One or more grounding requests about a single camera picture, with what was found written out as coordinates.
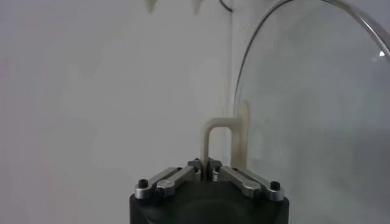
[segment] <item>white wall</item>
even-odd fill
[[[230,15],[192,6],[1,1],[1,224],[127,223],[139,178],[199,156],[225,115]]]

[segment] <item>clear acrylic panel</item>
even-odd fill
[[[281,182],[290,223],[390,223],[389,96],[388,59],[342,9],[295,0],[264,22],[235,105],[248,168]]]

